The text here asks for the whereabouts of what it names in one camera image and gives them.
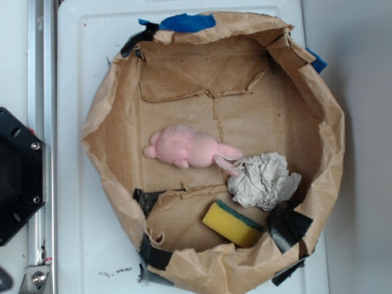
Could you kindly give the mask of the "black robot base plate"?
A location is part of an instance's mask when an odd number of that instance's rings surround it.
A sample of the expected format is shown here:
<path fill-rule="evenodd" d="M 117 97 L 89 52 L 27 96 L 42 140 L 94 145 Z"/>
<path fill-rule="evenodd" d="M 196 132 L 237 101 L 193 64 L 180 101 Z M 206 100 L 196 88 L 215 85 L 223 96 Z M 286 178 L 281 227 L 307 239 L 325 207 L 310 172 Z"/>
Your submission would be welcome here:
<path fill-rule="evenodd" d="M 44 204 L 44 143 L 1 107 L 1 246 Z"/>

